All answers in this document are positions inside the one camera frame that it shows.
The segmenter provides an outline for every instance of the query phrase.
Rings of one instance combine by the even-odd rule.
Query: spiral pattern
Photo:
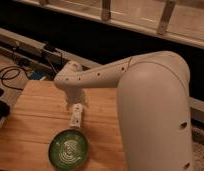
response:
[[[74,140],[64,142],[59,151],[59,158],[65,164],[73,164],[81,159],[79,144]]]

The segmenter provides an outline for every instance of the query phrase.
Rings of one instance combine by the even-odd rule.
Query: green bowl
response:
[[[68,129],[54,137],[49,147],[49,160],[58,170],[74,170],[87,158],[88,142],[82,132]]]

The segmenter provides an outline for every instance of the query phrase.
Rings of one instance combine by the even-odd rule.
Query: wooden table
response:
[[[89,157],[79,171],[124,171],[115,89],[85,89],[82,130]],[[48,159],[53,137],[69,126],[64,93],[50,81],[29,81],[0,131],[0,169],[55,170]]]

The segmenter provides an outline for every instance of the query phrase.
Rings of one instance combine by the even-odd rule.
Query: black wall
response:
[[[10,0],[0,0],[0,27],[49,41],[54,46],[106,64],[131,55],[170,50],[191,70],[190,94],[204,101],[204,50],[103,25]]]

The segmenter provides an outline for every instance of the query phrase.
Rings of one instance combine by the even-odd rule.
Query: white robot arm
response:
[[[189,79],[185,61],[162,51],[87,71],[69,62],[54,83],[68,103],[84,103],[81,88],[117,87],[129,171],[193,171]]]

